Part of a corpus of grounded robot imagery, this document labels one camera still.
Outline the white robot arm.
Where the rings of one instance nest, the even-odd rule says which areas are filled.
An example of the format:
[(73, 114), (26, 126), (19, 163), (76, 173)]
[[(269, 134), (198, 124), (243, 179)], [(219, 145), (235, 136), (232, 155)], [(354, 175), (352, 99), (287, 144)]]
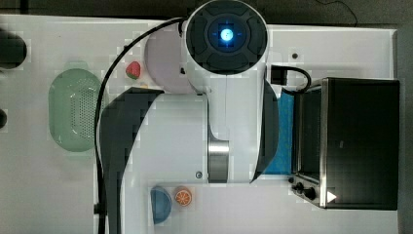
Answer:
[(187, 94), (131, 87), (98, 122), (108, 227), (155, 234), (177, 194), (250, 183), (275, 156), (278, 104), (266, 79), (266, 22), (240, 0), (211, 0), (186, 21)]

